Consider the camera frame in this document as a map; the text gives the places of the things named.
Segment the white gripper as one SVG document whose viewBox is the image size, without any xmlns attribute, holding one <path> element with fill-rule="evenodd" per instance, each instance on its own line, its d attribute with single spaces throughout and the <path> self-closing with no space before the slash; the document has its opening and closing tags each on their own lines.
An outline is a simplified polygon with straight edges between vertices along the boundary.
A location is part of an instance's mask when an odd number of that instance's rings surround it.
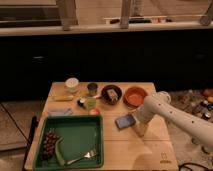
<svg viewBox="0 0 213 171">
<path fill-rule="evenodd" d="M 133 115 L 134 119 L 136 120 L 136 123 L 132 126 L 132 128 L 139 137 L 143 137 L 148 129 L 149 124 L 144 123 L 141 120 L 138 110 L 133 110 L 132 115 Z"/>
</svg>

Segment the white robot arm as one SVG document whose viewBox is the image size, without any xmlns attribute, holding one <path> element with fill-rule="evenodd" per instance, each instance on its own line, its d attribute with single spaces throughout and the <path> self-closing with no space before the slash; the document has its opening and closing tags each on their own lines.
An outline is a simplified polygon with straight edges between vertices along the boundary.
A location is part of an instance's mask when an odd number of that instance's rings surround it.
<svg viewBox="0 0 213 171">
<path fill-rule="evenodd" d="M 145 127 L 156 114 L 169 120 L 197 139 L 200 144 L 213 151 L 213 123 L 173 107 L 171 96 L 165 91 L 147 95 L 143 104 L 136 109 L 135 117 L 142 126 L 141 134 L 145 133 Z"/>
</svg>

